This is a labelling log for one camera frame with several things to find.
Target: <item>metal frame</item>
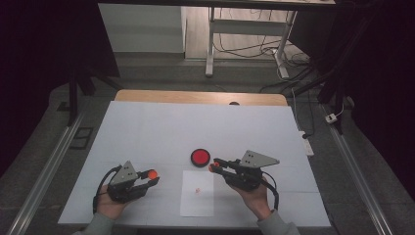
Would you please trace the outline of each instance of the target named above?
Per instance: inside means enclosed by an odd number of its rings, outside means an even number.
[[[281,36],[278,50],[274,50],[275,61],[282,78],[289,78],[282,55],[293,26],[296,12],[289,12],[285,23],[275,22],[252,22],[238,20],[215,20],[214,8],[210,8],[209,14],[209,36],[207,46],[206,77],[213,76],[213,36],[215,33],[247,34],[247,35],[270,35]]]
[[[323,105],[320,105],[320,111],[323,117],[327,116],[328,113]],[[373,224],[375,225],[376,229],[378,230],[379,234],[382,235],[392,235],[392,229],[389,226],[389,223],[385,217],[385,214],[382,211],[381,206],[379,205],[378,200],[373,195],[372,191],[369,188],[369,185],[360,170],[360,167],[354,158],[354,155],[348,146],[345,138],[339,134],[337,128],[330,124],[330,131],[333,135],[333,139],[335,140],[342,157],[345,160],[345,164],[347,169],[350,173],[351,178],[353,179],[356,188],[360,194],[360,198],[362,199],[363,203],[366,205],[370,216],[372,217]]]
[[[52,179],[58,170],[58,167],[61,164],[65,153],[67,152],[70,141],[72,140],[76,130],[82,122],[89,102],[89,99],[87,99],[78,116],[74,120],[72,126],[67,126],[65,128],[61,138],[58,141],[58,144],[49,157],[48,162],[40,172],[40,175],[38,176],[27,198],[25,199],[21,210],[16,216],[9,231],[7,232],[8,235],[24,234],[30,225],[31,220],[33,219],[34,214],[36,213],[36,210],[43,199],[43,196],[46,194],[46,191],[48,190],[48,187],[52,182]]]

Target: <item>table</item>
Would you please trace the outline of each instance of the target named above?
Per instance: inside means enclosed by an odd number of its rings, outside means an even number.
[[[190,163],[190,154],[198,148],[230,161],[248,149],[274,156],[281,163],[263,170],[277,181],[283,219],[298,226],[330,226],[293,113],[282,95],[137,90],[119,91],[110,104],[59,223],[87,224],[104,174],[131,160],[137,171],[156,169],[161,180],[146,197],[128,206],[117,224],[256,228],[254,215],[217,174],[212,180],[213,216],[180,215],[184,172],[207,172]]]

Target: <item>aluminum rail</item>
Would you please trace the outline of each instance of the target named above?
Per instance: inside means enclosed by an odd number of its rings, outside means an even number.
[[[323,105],[320,105],[320,109],[323,117],[328,115]],[[330,125],[329,127],[333,138],[345,160],[350,176],[353,179],[357,190],[359,191],[363,203],[366,205],[369,214],[372,217],[373,223],[378,230],[378,233],[381,235],[392,235],[393,233],[391,227],[389,226],[389,223],[379,205],[379,202],[370,190],[369,185],[362,171],[360,170],[360,167],[354,158],[354,155],[351,152],[345,138],[339,134],[334,125]]]
[[[56,171],[58,170],[58,167],[61,164],[65,153],[67,152],[70,141],[72,140],[76,130],[82,122],[83,117],[85,116],[85,111],[89,103],[90,100],[86,99],[85,104],[79,112],[79,115],[74,120],[72,126],[67,126],[65,128],[61,138],[58,141],[58,144],[55,146],[55,149],[49,157],[48,162],[40,172],[39,177],[31,188],[27,198],[21,207],[21,210],[15,218],[15,221],[12,223],[12,226],[7,232],[8,235],[24,234],[30,225],[31,220],[33,219],[34,214],[36,213],[36,210],[43,199],[43,196],[48,190],[48,187]]]

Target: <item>wall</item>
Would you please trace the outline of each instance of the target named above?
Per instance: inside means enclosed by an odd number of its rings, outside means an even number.
[[[114,52],[183,53],[185,8],[99,4]]]

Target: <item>white table surface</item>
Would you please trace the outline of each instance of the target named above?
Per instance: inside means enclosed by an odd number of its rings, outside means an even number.
[[[194,150],[204,148],[211,160],[234,161],[247,150],[280,160],[262,170],[277,181],[282,218],[297,226],[330,226],[301,141],[290,107],[112,101],[59,223],[88,224],[105,173],[131,161],[136,171],[154,168],[161,179],[124,210],[117,224],[256,227],[254,215],[218,174],[213,176],[214,216],[180,216],[183,170],[208,170],[190,161]],[[268,201],[272,208],[269,190]]]

